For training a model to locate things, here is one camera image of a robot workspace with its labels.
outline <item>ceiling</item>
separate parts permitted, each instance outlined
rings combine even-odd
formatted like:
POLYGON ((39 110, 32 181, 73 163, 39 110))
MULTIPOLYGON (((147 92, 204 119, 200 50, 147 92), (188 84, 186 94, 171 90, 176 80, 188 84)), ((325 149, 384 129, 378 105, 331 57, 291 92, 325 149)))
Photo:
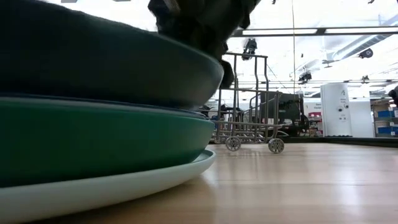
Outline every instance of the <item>ceiling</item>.
MULTIPOLYGON (((61 4, 61 0, 48 0, 61 4)), ((145 30, 156 30, 155 18, 147 10, 149 0, 114 2, 112 0, 79 0, 77 3, 61 4, 70 9, 79 10, 106 19, 123 22, 145 30)), ((262 0, 251 14, 250 29, 273 29, 294 27, 352 27, 383 26, 398 15, 397 0, 262 0)), ((358 35, 315 36, 315 37, 258 37, 256 54, 267 55, 267 74, 272 82, 272 90, 286 93, 302 89, 308 94, 319 91, 322 84, 284 83, 298 80, 303 72, 300 68, 310 63, 309 71, 313 80, 359 80, 369 75, 371 80, 398 79, 398 35, 393 35, 371 46, 374 56, 360 59, 357 54, 325 68, 322 60, 327 55, 361 38, 358 35)), ((228 41, 230 51, 242 53, 246 39, 233 37, 228 41)), ((233 64, 233 57, 226 55, 225 60, 233 64)), ((236 71, 242 87, 253 87, 248 82, 255 81, 254 60, 242 61, 238 58, 236 71)), ((265 81, 264 64, 258 61, 257 71, 260 81, 265 81)), ((361 85, 350 88, 353 92, 361 85)), ((383 88, 378 83, 367 86, 367 90, 383 88)), ((232 94, 223 94, 231 98, 232 94)), ((252 93, 243 93, 242 98, 250 98, 252 93)))

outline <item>wall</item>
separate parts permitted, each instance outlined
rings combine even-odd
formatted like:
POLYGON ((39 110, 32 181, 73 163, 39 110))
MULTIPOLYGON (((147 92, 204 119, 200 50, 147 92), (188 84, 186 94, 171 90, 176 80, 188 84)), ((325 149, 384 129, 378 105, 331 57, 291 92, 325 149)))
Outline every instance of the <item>wall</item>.
MULTIPOLYGON (((350 100, 351 128, 353 137, 373 138, 374 128, 371 116, 371 104, 369 100, 350 100)), ((304 114, 308 116, 311 112, 322 112, 320 98, 304 99, 304 114)))

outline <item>wooden table surface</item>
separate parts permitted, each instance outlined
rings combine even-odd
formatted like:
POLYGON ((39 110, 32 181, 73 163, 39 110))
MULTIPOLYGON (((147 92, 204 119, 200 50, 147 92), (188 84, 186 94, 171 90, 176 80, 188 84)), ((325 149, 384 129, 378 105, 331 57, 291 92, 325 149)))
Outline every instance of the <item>wooden table surface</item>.
POLYGON ((264 144, 229 152, 200 177, 112 207, 38 223, 397 224, 398 150, 264 144))

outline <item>plate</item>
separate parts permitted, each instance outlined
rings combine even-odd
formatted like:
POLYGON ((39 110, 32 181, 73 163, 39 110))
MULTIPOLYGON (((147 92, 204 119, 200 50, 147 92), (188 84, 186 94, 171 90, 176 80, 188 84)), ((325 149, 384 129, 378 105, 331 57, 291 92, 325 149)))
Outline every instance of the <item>plate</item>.
POLYGON ((186 164, 214 128, 177 110, 10 97, 0 98, 0 123, 0 187, 186 164))
POLYGON ((0 8, 3 93, 194 109, 223 77, 207 54, 127 24, 43 1, 0 1, 0 8))
POLYGON ((209 168, 215 153, 195 161, 133 174, 0 189, 0 223, 20 223, 126 202, 182 184, 209 168))

